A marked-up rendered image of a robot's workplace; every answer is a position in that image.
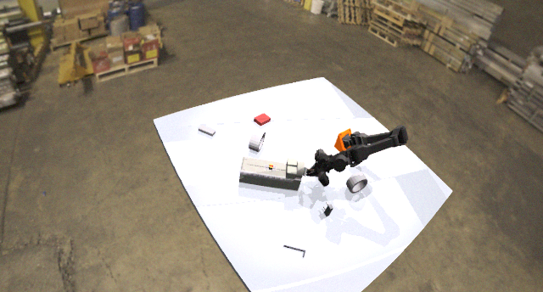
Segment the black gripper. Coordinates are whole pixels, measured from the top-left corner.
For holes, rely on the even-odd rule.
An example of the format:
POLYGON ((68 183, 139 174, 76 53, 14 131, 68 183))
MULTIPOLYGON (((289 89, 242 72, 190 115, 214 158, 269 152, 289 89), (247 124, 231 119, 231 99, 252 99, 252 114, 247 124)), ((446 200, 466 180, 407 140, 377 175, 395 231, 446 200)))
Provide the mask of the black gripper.
POLYGON ((332 161, 328 166, 323 168, 322 165, 318 161, 316 161, 315 164, 311 167, 311 169, 315 170, 311 172, 306 172, 306 176, 308 177, 317 177, 318 181, 323 185, 324 188, 329 185, 329 177, 327 176, 327 173, 333 170, 334 154, 332 154, 330 159, 332 159, 332 161))

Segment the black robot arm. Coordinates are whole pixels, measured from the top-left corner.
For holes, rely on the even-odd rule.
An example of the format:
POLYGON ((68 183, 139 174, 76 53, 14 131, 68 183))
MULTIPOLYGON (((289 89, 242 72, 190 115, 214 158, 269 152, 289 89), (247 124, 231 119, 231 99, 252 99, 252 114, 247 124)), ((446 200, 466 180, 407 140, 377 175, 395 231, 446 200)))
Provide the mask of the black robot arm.
MULTIPOLYGON (((408 135, 406 127, 403 125, 397 126, 392 132, 379 134, 352 132, 349 135, 347 133, 342 137, 342 142, 346 149, 334 154, 333 169, 337 172, 342 172, 348 165, 356 167, 362 161, 366 160, 370 154, 404 146, 406 141, 408 141, 408 135)), ((318 161, 324 168, 331 163, 331 156, 332 154, 326 154, 319 149, 315 153, 314 160, 318 161)))

